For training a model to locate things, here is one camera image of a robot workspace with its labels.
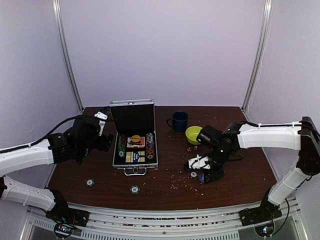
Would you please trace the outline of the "purple round button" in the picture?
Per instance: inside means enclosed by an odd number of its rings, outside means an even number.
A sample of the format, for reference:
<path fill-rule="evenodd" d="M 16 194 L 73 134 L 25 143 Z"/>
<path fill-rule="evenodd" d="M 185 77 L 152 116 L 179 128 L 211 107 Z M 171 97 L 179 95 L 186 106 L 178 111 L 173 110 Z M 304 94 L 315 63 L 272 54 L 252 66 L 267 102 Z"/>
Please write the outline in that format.
<path fill-rule="evenodd" d="M 204 182 L 205 182 L 205 175 L 204 175 L 203 173 L 201 173 L 201 174 L 199 175 L 199 180 L 200 180 L 201 183 L 204 183 Z"/>

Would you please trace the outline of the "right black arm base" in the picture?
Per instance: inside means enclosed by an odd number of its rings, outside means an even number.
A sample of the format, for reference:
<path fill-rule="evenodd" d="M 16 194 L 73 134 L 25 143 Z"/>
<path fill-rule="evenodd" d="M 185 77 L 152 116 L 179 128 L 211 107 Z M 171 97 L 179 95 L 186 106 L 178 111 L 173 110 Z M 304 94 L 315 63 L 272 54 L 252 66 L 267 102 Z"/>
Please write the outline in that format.
<path fill-rule="evenodd" d="M 245 208 L 238 214 L 242 226 L 272 221 L 283 215 L 279 205 L 274 205 L 267 200 L 263 200 L 258 207 Z"/>

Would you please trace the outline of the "silver aluminium poker case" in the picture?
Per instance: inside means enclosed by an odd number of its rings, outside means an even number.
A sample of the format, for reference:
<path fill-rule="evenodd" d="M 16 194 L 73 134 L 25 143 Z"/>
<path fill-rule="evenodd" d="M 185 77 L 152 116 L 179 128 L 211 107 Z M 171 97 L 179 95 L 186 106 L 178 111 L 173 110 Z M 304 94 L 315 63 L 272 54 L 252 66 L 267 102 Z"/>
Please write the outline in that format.
<path fill-rule="evenodd" d="M 110 101 L 116 139 L 112 166 L 125 176 L 144 176 L 159 165 L 153 99 Z"/>

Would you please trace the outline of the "blue gold card deck box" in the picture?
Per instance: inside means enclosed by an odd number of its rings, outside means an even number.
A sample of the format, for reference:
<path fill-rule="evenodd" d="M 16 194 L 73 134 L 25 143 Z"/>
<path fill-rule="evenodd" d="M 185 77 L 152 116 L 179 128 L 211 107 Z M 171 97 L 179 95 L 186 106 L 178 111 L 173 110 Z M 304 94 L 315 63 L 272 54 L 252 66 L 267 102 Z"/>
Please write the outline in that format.
<path fill-rule="evenodd" d="M 126 163 L 144 163 L 146 161 L 145 151 L 129 151 L 126 153 Z"/>

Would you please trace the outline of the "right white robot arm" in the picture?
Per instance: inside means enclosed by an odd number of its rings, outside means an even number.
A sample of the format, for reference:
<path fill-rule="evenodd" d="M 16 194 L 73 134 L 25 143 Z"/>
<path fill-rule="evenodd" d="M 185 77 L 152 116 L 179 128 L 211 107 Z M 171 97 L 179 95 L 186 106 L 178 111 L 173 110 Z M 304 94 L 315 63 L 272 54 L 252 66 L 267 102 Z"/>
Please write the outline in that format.
<path fill-rule="evenodd" d="M 295 165 L 267 190 L 257 208 L 256 216 L 261 221 L 268 220 L 293 191 L 320 173 L 320 134 L 307 116 L 289 123 L 234 122 L 224 131 L 207 125 L 200 130 L 196 141 L 210 151 L 189 159 L 184 168 L 201 170 L 203 183 L 220 180 L 224 176 L 224 164 L 239 150 L 262 148 L 297 153 Z"/>

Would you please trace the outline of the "black red triangle all-in button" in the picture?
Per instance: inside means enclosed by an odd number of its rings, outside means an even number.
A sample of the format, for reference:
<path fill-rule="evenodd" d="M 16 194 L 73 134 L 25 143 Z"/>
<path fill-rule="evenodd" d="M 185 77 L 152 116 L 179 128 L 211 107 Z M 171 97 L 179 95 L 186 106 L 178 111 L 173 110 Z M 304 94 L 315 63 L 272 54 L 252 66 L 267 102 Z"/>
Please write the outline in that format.
<path fill-rule="evenodd" d="M 130 137 L 128 137 L 128 139 L 127 139 L 127 145 L 128 146 L 133 146 L 133 145 L 135 145 L 136 143 L 134 142 L 134 141 L 132 141 L 132 139 L 130 138 Z"/>

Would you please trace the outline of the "red white card deck box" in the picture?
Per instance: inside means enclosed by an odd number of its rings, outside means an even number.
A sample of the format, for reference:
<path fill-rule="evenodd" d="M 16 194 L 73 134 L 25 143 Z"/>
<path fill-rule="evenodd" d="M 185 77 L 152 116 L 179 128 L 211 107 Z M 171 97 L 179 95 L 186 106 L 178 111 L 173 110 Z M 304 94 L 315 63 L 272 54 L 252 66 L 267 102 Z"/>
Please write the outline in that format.
<path fill-rule="evenodd" d="M 141 148 L 144 148 L 146 146 L 146 141 L 145 141 L 145 137 L 141 137 L 141 140 L 140 142 L 136 142 L 135 145 L 127 145 L 126 143 L 126 147 L 128 149 L 141 149 Z"/>

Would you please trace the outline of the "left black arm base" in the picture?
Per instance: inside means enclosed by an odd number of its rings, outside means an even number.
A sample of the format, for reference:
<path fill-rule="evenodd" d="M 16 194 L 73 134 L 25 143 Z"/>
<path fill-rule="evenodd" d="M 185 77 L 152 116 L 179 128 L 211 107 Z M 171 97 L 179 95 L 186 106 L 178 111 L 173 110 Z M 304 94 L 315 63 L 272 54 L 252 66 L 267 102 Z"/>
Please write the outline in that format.
<path fill-rule="evenodd" d="M 55 222 L 73 227 L 86 227 L 90 213 L 85 210 L 70 208 L 67 203 L 56 203 L 51 210 L 45 212 L 46 217 Z"/>

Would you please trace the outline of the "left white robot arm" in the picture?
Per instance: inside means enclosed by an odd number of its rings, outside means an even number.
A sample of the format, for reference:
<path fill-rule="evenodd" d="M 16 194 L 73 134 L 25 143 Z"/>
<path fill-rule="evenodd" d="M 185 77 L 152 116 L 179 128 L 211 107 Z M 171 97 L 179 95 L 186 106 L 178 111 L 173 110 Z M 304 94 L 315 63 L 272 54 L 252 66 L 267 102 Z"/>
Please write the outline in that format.
<path fill-rule="evenodd" d="M 113 135 L 103 134 L 109 115 L 102 108 L 93 116 L 77 115 L 63 120 L 73 121 L 72 127 L 63 133 L 56 133 L 54 127 L 41 139 L 4 148 L 0 151 L 0 199 L 32 206 L 51 212 L 61 222 L 72 218 L 72 211 L 64 196 L 58 190 L 41 189 L 18 182 L 9 173 L 40 165 L 56 165 L 74 160 L 81 165 L 92 151 L 108 151 Z"/>

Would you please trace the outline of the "yellow round button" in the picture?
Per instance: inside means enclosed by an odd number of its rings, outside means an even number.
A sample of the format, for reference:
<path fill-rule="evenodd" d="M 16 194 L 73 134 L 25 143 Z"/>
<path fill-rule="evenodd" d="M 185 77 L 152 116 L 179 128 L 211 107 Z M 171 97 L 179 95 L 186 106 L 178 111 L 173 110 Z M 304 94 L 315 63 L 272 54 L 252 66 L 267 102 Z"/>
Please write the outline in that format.
<path fill-rule="evenodd" d="M 141 141 L 141 137 L 139 135 L 133 135 L 131 137 L 132 141 L 135 142 L 135 143 L 138 143 Z"/>

